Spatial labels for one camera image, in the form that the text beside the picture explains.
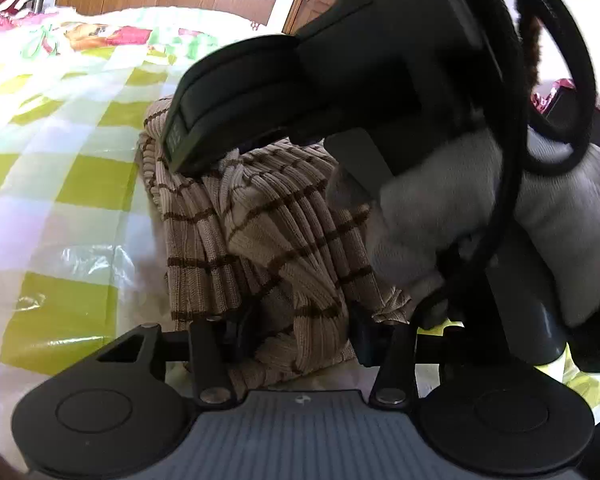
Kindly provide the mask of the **grey gloved right hand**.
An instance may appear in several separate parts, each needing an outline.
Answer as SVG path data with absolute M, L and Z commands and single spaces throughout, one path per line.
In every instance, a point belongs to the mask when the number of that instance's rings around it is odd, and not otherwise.
M 366 250 L 375 273 L 409 292 L 441 284 L 436 253 L 482 228 L 495 204 L 502 154 L 483 131 L 439 148 L 371 198 L 336 167 L 326 197 L 335 208 L 370 206 Z M 522 181 L 515 218 L 552 271 L 571 328 L 600 330 L 600 148 L 569 174 Z

